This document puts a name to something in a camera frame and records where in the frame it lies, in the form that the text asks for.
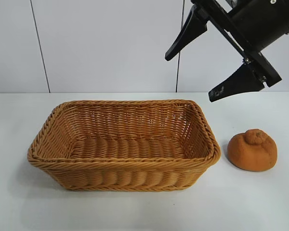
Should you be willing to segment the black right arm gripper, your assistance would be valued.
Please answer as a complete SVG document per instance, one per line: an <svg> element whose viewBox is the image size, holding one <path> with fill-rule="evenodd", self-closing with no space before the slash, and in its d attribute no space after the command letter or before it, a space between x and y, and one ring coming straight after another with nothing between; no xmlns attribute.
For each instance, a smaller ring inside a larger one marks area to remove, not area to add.
<svg viewBox="0 0 289 231"><path fill-rule="evenodd" d="M281 81L280 75L261 51L289 33L289 0L239 0L228 13L215 0L194 0L192 3L194 5L178 37L165 53L166 61L205 33L209 20L233 47L239 45L242 48L241 55L259 68L267 86ZM264 89L258 72L250 64L241 65L229 78L210 90L209 100L215 102Z"/></svg>

